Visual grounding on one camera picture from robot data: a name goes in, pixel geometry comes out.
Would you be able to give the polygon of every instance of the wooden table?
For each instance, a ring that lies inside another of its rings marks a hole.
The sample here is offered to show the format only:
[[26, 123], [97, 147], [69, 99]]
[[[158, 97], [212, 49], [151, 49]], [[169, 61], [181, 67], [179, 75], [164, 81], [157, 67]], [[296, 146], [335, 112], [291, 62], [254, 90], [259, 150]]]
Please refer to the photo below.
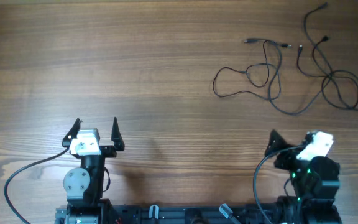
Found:
[[[358, 74], [358, 1], [330, 1], [310, 17], [315, 40], [336, 69]], [[295, 46], [283, 49], [282, 96], [295, 111], [319, 91], [311, 45], [301, 30], [304, 14], [321, 2], [171, 1], [0, 6], [0, 223], [19, 223], [3, 196], [6, 179], [20, 167], [62, 151], [76, 118], [96, 127], [109, 143], [118, 117], [126, 150], [106, 161], [113, 205], [240, 205], [253, 203], [252, 174], [269, 132], [298, 144], [308, 130], [333, 133], [329, 156], [341, 164], [336, 205], [344, 223], [358, 223], [358, 112], [319, 98], [300, 116], [276, 111], [252, 95], [213, 95], [219, 68], [263, 63], [265, 37]], [[268, 47], [268, 58], [277, 55]], [[266, 69], [253, 71], [261, 83]], [[355, 99], [349, 82], [344, 98]], [[221, 93], [248, 89], [266, 95], [242, 76], [224, 72]], [[328, 95], [335, 98], [334, 89]], [[63, 177], [79, 160], [69, 154], [19, 174], [9, 188], [18, 211], [34, 223], [51, 223], [65, 206]], [[260, 171], [263, 202], [283, 195], [288, 173], [272, 161]]]

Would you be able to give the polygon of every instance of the cable connector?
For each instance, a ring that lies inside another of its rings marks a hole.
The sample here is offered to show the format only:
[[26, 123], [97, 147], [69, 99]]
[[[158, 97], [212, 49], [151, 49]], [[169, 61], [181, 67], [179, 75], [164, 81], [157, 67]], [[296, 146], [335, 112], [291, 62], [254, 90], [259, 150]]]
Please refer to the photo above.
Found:
[[253, 39], [253, 38], [248, 38], [244, 41], [244, 43], [246, 44], [256, 43], [256, 42], [258, 42], [258, 39]]
[[327, 8], [327, 6], [328, 6], [328, 2], [326, 2], [326, 3], [322, 4], [322, 5], [320, 5], [320, 6], [318, 7], [318, 9], [325, 9], [325, 8]]
[[289, 44], [281, 44], [281, 47], [287, 48], [287, 47], [292, 47], [292, 45], [289, 45]]
[[324, 36], [324, 37], [321, 39], [321, 41], [323, 41], [323, 42], [325, 42], [325, 41], [329, 41], [329, 37]]

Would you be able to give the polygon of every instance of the black cable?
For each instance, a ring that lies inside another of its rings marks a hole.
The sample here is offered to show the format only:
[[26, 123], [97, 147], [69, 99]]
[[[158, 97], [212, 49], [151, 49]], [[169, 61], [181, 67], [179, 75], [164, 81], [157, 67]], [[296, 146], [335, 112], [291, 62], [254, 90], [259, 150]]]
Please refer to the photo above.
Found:
[[285, 195], [287, 196], [287, 197], [289, 197], [290, 195], [288, 194], [288, 191], [287, 191], [287, 184], [289, 183], [289, 181], [290, 181], [291, 179], [287, 179], [287, 181], [285, 181], [285, 183], [284, 183], [284, 192], [285, 192]]
[[55, 155], [55, 156], [52, 156], [52, 157], [49, 157], [49, 158], [46, 158], [46, 159], [42, 159], [40, 161], [37, 161], [37, 162], [33, 162], [29, 165], [26, 165], [20, 169], [18, 169], [16, 172], [14, 172], [7, 180], [6, 180], [6, 183], [5, 183], [5, 187], [4, 187], [4, 195], [5, 195], [5, 200], [7, 202], [7, 204], [9, 205], [9, 207], [11, 208], [12, 212], [15, 213], [15, 215], [17, 217], [20, 218], [20, 220], [22, 220], [22, 222], [26, 223], [26, 224], [30, 224], [29, 221], [27, 221], [17, 210], [16, 208], [13, 206], [11, 200], [9, 199], [9, 196], [7, 194], [7, 187], [9, 185], [9, 183], [11, 182], [11, 180], [13, 179], [13, 177], [15, 177], [17, 174], [19, 174], [20, 172], [22, 172], [23, 170], [26, 170], [32, 166], [35, 166], [35, 165], [38, 165], [38, 164], [41, 164], [43, 162], [47, 162], [47, 161], [50, 161], [52, 159], [56, 159], [58, 158], [59, 156], [63, 155], [64, 153], [66, 153], [68, 151], [68, 148], [65, 149], [63, 152]]
[[259, 199], [258, 199], [258, 193], [257, 193], [257, 190], [256, 190], [256, 178], [258, 176], [258, 172], [259, 172], [259, 169], [260, 167], [262, 167], [263, 163], [270, 159], [271, 157], [281, 153], [281, 152], [287, 152], [287, 151], [290, 151], [290, 150], [294, 150], [294, 149], [299, 149], [299, 148], [303, 148], [304, 145], [299, 145], [299, 146], [293, 146], [293, 147], [289, 147], [289, 148], [286, 148], [286, 149], [281, 149], [281, 150], [278, 150], [276, 152], [273, 152], [269, 155], [267, 155], [266, 157], [264, 157], [261, 162], [258, 164], [258, 166], [256, 167], [255, 169], [255, 172], [254, 172], [254, 179], [252, 181], [252, 188], [253, 188], [253, 191], [254, 191], [254, 197], [255, 197], [255, 202], [256, 204], [258, 205], [259, 207], [259, 210], [260, 212], [262, 213], [262, 215], [265, 217], [265, 219], [270, 223], [270, 224], [273, 224], [272, 221], [269, 219], [269, 217], [266, 215], [265, 211], [263, 210], [260, 202], [259, 202]]
[[[284, 113], [284, 114], [287, 114], [287, 115], [292, 115], [292, 116], [295, 116], [295, 115], [299, 115], [301, 114], [302, 112], [306, 111], [312, 104], [313, 102], [317, 99], [317, 97], [322, 94], [323, 98], [327, 101], [328, 104], [330, 104], [331, 106], [335, 107], [335, 108], [338, 108], [338, 109], [342, 109], [342, 110], [354, 110], [354, 111], [358, 111], [358, 76], [353, 74], [352, 72], [350, 71], [347, 71], [347, 70], [333, 70], [331, 64], [328, 62], [325, 54], [323, 54], [323, 51], [319, 48], [319, 45], [322, 44], [323, 42], [326, 42], [329, 40], [329, 37], [327, 36], [324, 36], [319, 42], [315, 43], [311, 37], [309, 36], [309, 33], [307, 32], [307, 29], [306, 29], [306, 22], [307, 22], [307, 18], [309, 17], [310, 14], [320, 10], [320, 9], [324, 9], [325, 7], [327, 7], [327, 3], [324, 3], [322, 4], [321, 6], [319, 6], [318, 8], [308, 12], [304, 18], [303, 18], [303, 32], [305, 33], [307, 39], [310, 41], [310, 43], [312, 44], [313, 46], [313, 50], [312, 50], [312, 54], [311, 54], [311, 57], [313, 59], [313, 62], [314, 64], [319, 68], [319, 70], [321, 70], [321, 72], [323, 73], [323, 75], [312, 75], [312, 74], [308, 74], [306, 72], [304, 72], [300, 66], [299, 66], [299, 60], [300, 60], [300, 55], [302, 53], [302, 50], [303, 50], [303, 46], [300, 45], [299, 46], [299, 49], [298, 49], [298, 56], [296, 58], [296, 67], [297, 69], [299, 69], [299, 71], [307, 76], [307, 77], [312, 77], [312, 78], [323, 78], [322, 82], [321, 82], [321, 89], [319, 92], [317, 92], [317, 94], [315, 94], [314, 97], [312, 97], [312, 99], [310, 100], [310, 102], [303, 108], [303, 109], [300, 109], [296, 112], [288, 112], [288, 111], [285, 111], [281, 108], [279, 108], [273, 101], [276, 100], [280, 94], [281, 94], [281, 83], [280, 83], [280, 74], [279, 74], [279, 69], [281, 67], [281, 64], [282, 64], [282, 53], [281, 53], [281, 50], [279, 47], [290, 47], [290, 45], [288, 44], [279, 44], [275, 41], [272, 41], [272, 40], [268, 40], [268, 39], [260, 39], [260, 38], [248, 38], [245, 43], [254, 43], [254, 42], [258, 42], [260, 40], [263, 40], [264, 44], [263, 44], [263, 49], [264, 49], [264, 55], [265, 55], [265, 63], [258, 63], [258, 64], [255, 64], [255, 65], [250, 65], [245, 71], [237, 71], [233, 68], [229, 68], [229, 67], [224, 67], [224, 68], [221, 68], [217, 74], [215, 75], [215, 78], [213, 80], [213, 85], [212, 85], [212, 88], [213, 88], [213, 91], [214, 91], [214, 94], [218, 97], [227, 97], [227, 96], [233, 96], [233, 95], [236, 95], [236, 94], [240, 94], [240, 93], [250, 93], [250, 94], [253, 94], [263, 100], [268, 100], [270, 102], [270, 104], [278, 111]], [[277, 52], [278, 52], [278, 65], [277, 66], [274, 66], [272, 65], [271, 63], [268, 63], [267, 61], [267, 57], [266, 57], [266, 50], [265, 50], [265, 43], [269, 43], [269, 44], [272, 44], [276, 49], [277, 49]], [[317, 52], [320, 54], [321, 58], [323, 59], [324, 63], [328, 66], [329, 68], [329, 72], [326, 72], [323, 67], [318, 63], [318, 61], [316, 60], [316, 57], [314, 55], [314, 53]], [[256, 85], [250, 78], [249, 76], [249, 72], [248, 72], [248, 69], [250, 67], [254, 67], [254, 66], [258, 66], [258, 65], [266, 65], [267, 66], [267, 79], [266, 79], [266, 82], [263, 84], [263, 85]], [[251, 91], [248, 91], [248, 90], [242, 90], [242, 91], [238, 91], [238, 92], [235, 92], [235, 93], [230, 93], [228, 95], [220, 95], [219, 93], [217, 93], [216, 91], [216, 80], [217, 80], [217, 77], [218, 75], [221, 73], [222, 70], [224, 69], [229, 69], [229, 70], [232, 70], [232, 71], [235, 71], [237, 73], [241, 73], [241, 74], [246, 74], [247, 75], [247, 78], [248, 80], [251, 82], [251, 84], [253, 84], [253, 86], [257, 87], [257, 88], [262, 88], [264, 87], [267, 82], [269, 81], [269, 76], [270, 76], [270, 70], [269, 70], [269, 67], [273, 67], [275, 69], [275, 73], [272, 77], [272, 79], [270, 80], [270, 83], [268, 84], [268, 95], [267, 97], [264, 97], [264, 96], [261, 96], [261, 95], [258, 95], [254, 92], [251, 92]], [[337, 73], [346, 73], [348, 74], [349, 76], [341, 76], [341, 75], [337, 75]], [[278, 95], [275, 96], [275, 97], [272, 97], [272, 84], [273, 84], [273, 81], [274, 79], [276, 78], [277, 76], [277, 81], [278, 81]], [[348, 80], [350, 80], [352, 82], [352, 84], [354, 84], [354, 86], [356, 87], [356, 91], [357, 91], [357, 99], [356, 99], [356, 102], [352, 105], [349, 105], [348, 103], [346, 103], [343, 98], [342, 98], [342, 95], [341, 95], [341, 91], [339, 89], [339, 86], [336, 82], [335, 79], [337, 78], [346, 78]], [[341, 103], [341, 105], [337, 105], [337, 104], [334, 104], [331, 100], [329, 100], [325, 94], [325, 89], [326, 87], [332, 83], [334, 85], [334, 87], [336, 88], [336, 92], [337, 92], [337, 97]]]
[[105, 192], [105, 191], [109, 190], [110, 183], [111, 183], [109, 170], [107, 170], [107, 168], [104, 168], [104, 171], [107, 173], [107, 176], [109, 177], [109, 180], [107, 181], [106, 190], [104, 190], [103, 192]]

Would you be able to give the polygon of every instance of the wire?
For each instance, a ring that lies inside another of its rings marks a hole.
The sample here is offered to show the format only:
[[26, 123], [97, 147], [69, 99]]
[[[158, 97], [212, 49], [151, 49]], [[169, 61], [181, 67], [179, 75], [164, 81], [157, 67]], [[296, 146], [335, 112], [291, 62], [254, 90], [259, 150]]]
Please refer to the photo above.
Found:
[[287, 184], [289, 183], [289, 181], [290, 181], [291, 179], [287, 179], [287, 181], [285, 181], [285, 183], [284, 183], [284, 192], [285, 192], [285, 195], [287, 196], [287, 197], [289, 197], [290, 195], [288, 194], [288, 191], [287, 191]]
[[42, 159], [42, 160], [40, 160], [40, 161], [33, 162], [33, 163], [29, 164], [29, 165], [26, 165], [26, 166], [24, 166], [24, 167], [18, 169], [16, 172], [14, 172], [14, 173], [6, 180], [5, 187], [4, 187], [5, 200], [6, 200], [7, 204], [9, 205], [9, 207], [11, 208], [12, 212], [15, 213], [15, 215], [16, 215], [17, 217], [19, 217], [20, 220], [22, 220], [22, 222], [24, 222], [24, 223], [26, 223], [26, 224], [30, 224], [30, 222], [27, 221], [27, 220], [16, 210], [16, 208], [13, 206], [11, 200], [9, 199], [9, 196], [8, 196], [8, 194], [7, 194], [7, 187], [8, 187], [8, 185], [9, 185], [9, 183], [11, 182], [11, 180], [13, 179], [13, 177], [15, 177], [17, 174], [19, 174], [19, 173], [22, 172], [23, 170], [26, 170], [26, 169], [28, 169], [28, 168], [30, 168], [30, 167], [32, 167], [32, 166], [41, 164], [41, 163], [43, 163], [43, 162], [47, 162], [47, 161], [50, 161], [50, 160], [52, 160], [52, 159], [56, 159], [56, 158], [58, 158], [59, 156], [61, 156], [61, 155], [63, 155], [64, 153], [66, 153], [67, 151], [68, 151], [68, 148], [65, 149], [63, 152], [61, 152], [61, 153], [55, 155], [55, 156], [52, 156], [52, 157], [49, 157], [49, 158], [46, 158], [46, 159]]
[[109, 170], [107, 170], [107, 168], [104, 168], [104, 171], [107, 173], [107, 176], [109, 177], [109, 180], [107, 181], [106, 190], [103, 191], [103, 192], [106, 192], [106, 191], [109, 190], [109, 188], [110, 188], [111, 180], [110, 180]]
[[273, 224], [272, 221], [270, 220], [270, 218], [266, 215], [265, 211], [263, 210], [260, 202], [259, 202], [259, 199], [258, 199], [258, 193], [257, 193], [257, 190], [256, 190], [256, 178], [258, 176], [258, 172], [259, 172], [259, 169], [260, 167], [262, 167], [263, 163], [266, 162], [266, 160], [270, 159], [271, 157], [281, 153], [281, 152], [287, 152], [287, 151], [290, 151], [290, 150], [294, 150], [294, 149], [299, 149], [299, 148], [302, 148], [304, 147], [304, 145], [299, 145], [299, 146], [293, 146], [293, 147], [289, 147], [289, 148], [286, 148], [286, 149], [281, 149], [281, 150], [278, 150], [276, 152], [273, 152], [269, 155], [267, 155], [266, 157], [264, 157], [261, 162], [258, 164], [258, 166], [256, 167], [255, 169], [255, 172], [254, 172], [254, 179], [252, 181], [252, 188], [253, 188], [253, 191], [254, 191], [254, 197], [255, 197], [255, 202], [256, 204], [258, 205], [259, 207], [259, 210], [260, 212], [262, 213], [262, 215], [265, 217], [265, 219], [270, 223], [270, 224]]
[[[321, 89], [319, 92], [317, 92], [317, 94], [315, 94], [314, 97], [312, 97], [312, 99], [309, 101], [309, 103], [302, 109], [296, 111], [296, 112], [289, 112], [289, 111], [285, 111], [281, 108], [279, 108], [273, 101], [276, 100], [280, 94], [281, 94], [281, 82], [280, 82], [280, 74], [279, 74], [279, 69], [282, 65], [282, 60], [283, 60], [283, 57], [282, 57], [282, 52], [280, 50], [279, 47], [284, 47], [284, 48], [287, 48], [287, 47], [290, 47], [290, 45], [288, 44], [279, 44], [275, 41], [272, 41], [272, 40], [268, 40], [268, 39], [261, 39], [261, 38], [248, 38], [246, 41], [244, 41], [245, 43], [254, 43], [254, 42], [258, 42], [260, 40], [263, 41], [263, 50], [264, 50], [264, 56], [265, 56], [265, 63], [257, 63], [257, 64], [254, 64], [254, 65], [250, 65], [247, 67], [247, 69], [245, 71], [238, 71], [238, 70], [235, 70], [233, 68], [229, 68], [229, 67], [223, 67], [221, 68], [217, 74], [215, 75], [215, 78], [213, 80], [213, 84], [212, 84], [212, 89], [213, 89], [213, 92], [216, 96], [218, 97], [221, 97], [221, 98], [224, 98], [224, 97], [228, 97], [228, 96], [234, 96], [234, 95], [237, 95], [237, 94], [240, 94], [240, 93], [250, 93], [252, 95], [255, 95], [263, 100], [267, 100], [269, 101], [269, 103], [276, 109], [278, 110], [279, 112], [282, 112], [284, 114], [287, 114], [287, 115], [292, 115], [292, 116], [296, 116], [296, 115], [299, 115], [301, 113], [303, 113], [304, 111], [306, 111], [313, 103], [314, 101], [318, 98], [319, 95], [322, 95], [323, 98], [327, 101], [328, 104], [330, 104], [331, 106], [335, 107], [335, 108], [338, 108], [338, 109], [342, 109], [342, 110], [354, 110], [354, 111], [358, 111], [358, 76], [355, 75], [354, 73], [350, 72], [350, 71], [347, 71], [347, 70], [342, 70], [342, 69], [339, 69], [339, 70], [333, 70], [331, 64], [328, 62], [325, 54], [323, 53], [323, 51], [319, 48], [319, 45], [322, 44], [323, 42], [327, 42], [329, 40], [329, 37], [327, 36], [324, 36], [319, 42], [315, 43], [311, 37], [309, 36], [309, 33], [307, 31], [307, 28], [306, 28], [306, 24], [307, 24], [307, 19], [308, 17], [320, 10], [320, 9], [324, 9], [327, 7], [327, 3], [324, 3], [322, 5], [320, 5], [319, 7], [317, 7], [316, 9], [308, 12], [304, 18], [303, 18], [303, 32], [305, 33], [307, 39], [310, 41], [310, 43], [312, 44], [313, 46], [313, 50], [312, 50], [312, 53], [311, 53], [311, 57], [313, 59], [313, 62], [314, 64], [318, 67], [318, 69], [323, 73], [322, 75], [312, 75], [312, 74], [309, 74], [309, 73], [306, 73], [304, 72], [301, 68], [300, 68], [300, 65], [299, 65], [299, 61], [300, 61], [300, 55], [302, 53], [302, 50], [303, 50], [303, 46], [300, 45], [299, 46], [299, 49], [298, 49], [298, 56], [296, 58], [296, 67], [297, 69], [299, 69], [299, 71], [307, 76], [307, 77], [311, 77], [311, 78], [323, 78], [322, 81], [321, 81]], [[278, 64], [277, 66], [271, 64], [271, 63], [268, 63], [267, 61], [267, 56], [266, 56], [266, 49], [265, 49], [265, 44], [268, 43], [268, 44], [272, 44], [277, 52], [278, 52]], [[323, 59], [324, 63], [328, 66], [329, 68], [329, 71], [325, 71], [323, 69], [323, 67], [321, 66], [321, 64], [318, 63], [317, 59], [316, 59], [316, 56], [315, 56], [315, 52], [317, 52], [320, 54], [321, 58]], [[249, 72], [248, 72], [248, 69], [250, 69], [251, 67], [256, 67], [256, 66], [259, 66], [259, 65], [266, 65], [267, 67], [267, 79], [265, 81], [264, 84], [262, 85], [256, 85], [252, 79], [250, 78], [249, 76]], [[270, 69], [269, 67], [272, 67], [275, 69], [275, 73], [272, 77], [272, 79], [270, 80], [269, 82], [269, 78], [270, 78]], [[240, 73], [240, 74], [245, 74], [248, 78], [248, 80], [251, 82], [251, 84], [253, 84], [253, 86], [257, 87], [257, 88], [262, 88], [262, 87], [265, 87], [266, 85], [268, 85], [267, 89], [268, 89], [268, 93], [267, 93], [267, 97], [264, 97], [264, 96], [261, 96], [261, 95], [258, 95], [252, 91], [249, 91], [249, 90], [242, 90], [242, 91], [238, 91], [238, 92], [235, 92], [235, 93], [230, 93], [230, 94], [227, 94], [227, 95], [220, 95], [219, 93], [217, 93], [216, 91], [216, 82], [217, 82], [217, 78], [218, 78], [218, 75], [221, 73], [222, 70], [225, 70], [225, 69], [228, 69], [228, 70], [232, 70], [234, 72], [237, 72], [237, 73]], [[338, 75], [338, 73], [346, 73], [347, 76], [343, 76], [343, 75]], [[274, 96], [272, 97], [272, 85], [273, 85], [273, 82], [274, 82], [274, 79], [277, 77], [277, 81], [278, 81], [278, 94], [277, 96]], [[342, 98], [342, 95], [341, 95], [341, 91], [339, 89], [339, 85], [337, 84], [337, 81], [336, 79], [338, 78], [342, 78], [342, 79], [347, 79], [347, 80], [350, 80], [352, 82], [352, 84], [356, 87], [356, 92], [357, 92], [357, 99], [356, 99], [356, 102], [354, 104], [348, 104], [346, 103], [343, 98]], [[332, 83], [334, 85], [334, 87], [336, 88], [336, 93], [337, 93], [337, 97], [339, 99], [339, 102], [341, 103], [340, 105], [337, 105], [335, 103], [333, 103], [331, 100], [328, 99], [328, 97], [326, 96], [326, 93], [325, 93], [325, 89], [326, 87]]]

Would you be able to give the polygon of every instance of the tangled cable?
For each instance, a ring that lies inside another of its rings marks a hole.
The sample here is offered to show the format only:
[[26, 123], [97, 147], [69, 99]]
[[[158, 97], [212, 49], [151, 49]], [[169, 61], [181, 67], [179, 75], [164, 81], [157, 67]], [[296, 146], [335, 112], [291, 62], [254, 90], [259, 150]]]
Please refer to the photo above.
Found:
[[[302, 49], [303, 49], [303, 46], [300, 45], [299, 46], [299, 49], [298, 49], [298, 56], [297, 56], [297, 59], [296, 59], [296, 67], [299, 69], [299, 71], [304, 74], [305, 76], [307, 77], [313, 77], [313, 78], [323, 78], [322, 82], [321, 82], [321, 89], [319, 92], [317, 92], [317, 94], [312, 97], [312, 99], [310, 100], [310, 102], [303, 108], [303, 109], [300, 109], [298, 110], [297, 112], [288, 112], [288, 111], [285, 111], [281, 108], [279, 108], [273, 101], [276, 100], [280, 94], [281, 94], [281, 82], [280, 82], [280, 74], [279, 74], [279, 69], [281, 67], [281, 64], [282, 64], [282, 60], [283, 60], [283, 57], [282, 57], [282, 53], [281, 53], [281, 50], [280, 50], [280, 47], [284, 47], [284, 48], [287, 48], [287, 47], [290, 47], [291, 45], [288, 45], [288, 44], [279, 44], [278, 42], [275, 42], [273, 40], [268, 40], [268, 39], [261, 39], [261, 38], [248, 38], [244, 41], [244, 43], [254, 43], [254, 42], [258, 42], [258, 41], [263, 41], [263, 50], [264, 50], [264, 55], [265, 55], [265, 63], [257, 63], [257, 64], [254, 64], [254, 65], [250, 65], [247, 67], [247, 69], [245, 71], [239, 71], [239, 70], [235, 70], [233, 68], [229, 68], [229, 67], [223, 67], [221, 68], [217, 74], [215, 75], [215, 78], [213, 80], [213, 84], [212, 84], [212, 89], [214, 91], [214, 94], [218, 97], [221, 97], [221, 98], [224, 98], [224, 97], [228, 97], [228, 96], [233, 96], [233, 95], [236, 95], [236, 94], [240, 94], [240, 93], [250, 93], [252, 95], [255, 95], [261, 99], [264, 99], [264, 100], [268, 100], [270, 102], [270, 104], [272, 104], [272, 106], [284, 113], [284, 114], [287, 114], [287, 115], [299, 115], [301, 114], [302, 112], [306, 111], [312, 104], [313, 102], [317, 99], [317, 97], [322, 94], [323, 98], [327, 101], [327, 103], [329, 103], [331, 106], [335, 107], [335, 108], [339, 108], [339, 109], [342, 109], [342, 110], [354, 110], [354, 111], [358, 111], [358, 76], [355, 75], [354, 73], [350, 72], [350, 71], [347, 71], [347, 70], [342, 70], [342, 69], [339, 69], [339, 70], [333, 70], [332, 69], [332, 66], [331, 64], [328, 62], [325, 54], [323, 54], [323, 52], [321, 51], [321, 49], [319, 48], [319, 45], [323, 42], [326, 42], [329, 40], [329, 37], [327, 36], [324, 36], [319, 42], [315, 43], [311, 37], [309, 36], [309, 33], [307, 32], [306, 30], [306, 21], [307, 21], [307, 18], [309, 17], [310, 14], [320, 10], [320, 9], [324, 9], [328, 6], [327, 3], [324, 3], [322, 5], [320, 5], [318, 8], [308, 12], [304, 18], [303, 18], [303, 32], [305, 33], [306, 37], [308, 38], [308, 40], [310, 41], [310, 43], [312, 44], [313, 46], [313, 50], [312, 50], [312, 53], [311, 53], [311, 57], [313, 58], [313, 62], [316, 64], [316, 66], [319, 68], [319, 70], [322, 71], [323, 75], [311, 75], [311, 74], [308, 74], [306, 72], [304, 72], [300, 66], [299, 66], [299, 59], [300, 59], [300, 55], [302, 53]], [[278, 65], [275, 66], [271, 63], [268, 62], [267, 60], [267, 56], [266, 56], [266, 49], [265, 49], [265, 44], [268, 43], [268, 44], [272, 44], [276, 49], [277, 49], [277, 52], [278, 52]], [[318, 53], [320, 54], [321, 58], [323, 59], [324, 63], [328, 66], [329, 68], [329, 72], [326, 72], [322, 66], [317, 62], [316, 60], [316, 57], [314, 56], [314, 53], [316, 52], [316, 50], [318, 51]], [[262, 85], [256, 85], [252, 79], [250, 78], [249, 76], [249, 72], [248, 70], [251, 68], [251, 67], [257, 67], [257, 66], [261, 66], [261, 65], [265, 65], [267, 67], [267, 78], [266, 78], [266, 81], [264, 84]], [[272, 79], [270, 80], [269, 82], [269, 78], [270, 78], [270, 67], [272, 67], [274, 70], [275, 70], [275, 73], [272, 77]], [[257, 88], [262, 88], [262, 87], [265, 87], [266, 84], [268, 84], [268, 93], [267, 93], [267, 97], [264, 97], [264, 96], [261, 96], [261, 95], [258, 95], [252, 91], [248, 91], [248, 90], [242, 90], [242, 91], [238, 91], [238, 92], [235, 92], [235, 93], [230, 93], [230, 94], [227, 94], [227, 95], [220, 95], [219, 93], [217, 93], [216, 91], [216, 80], [218, 78], [218, 75], [221, 73], [221, 71], [225, 70], [225, 69], [228, 69], [228, 70], [232, 70], [234, 72], [237, 72], [237, 73], [240, 73], [240, 74], [245, 74], [248, 78], [248, 80], [251, 82], [251, 84]], [[346, 73], [350, 76], [341, 76], [341, 75], [337, 75], [337, 73]], [[278, 94], [277, 96], [274, 96], [272, 97], [272, 84], [273, 84], [273, 81], [276, 79], [277, 77], [277, 80], [278, 80]], [[346, 103], [343, 98], [342, 98], [342, 95], [341, 95], [341, 91], [339, 89], [339, 86], [336, 82], [336, 78], [346, 78], [348, 80], [350, 80], [354, 86], [356, 87], [356, 90], [357, 90], [357, 99], [356, 99], [356, 102], [353, 103], [353, 104], [348, 104]], [[338, 98], [339, 98], [339, 102], [341, 103], [340, 105], [337, 105], [335, 103], [333, 103], [331, 100], [329, 100], [324, 92], [324, 90], [326, 89], [326, 87], [328, 86], [328, 84], [330, 83], [333, 83], [335, 88], [336, 88], [336, 91], [337, 91], [337, 95], [338, 95]]]

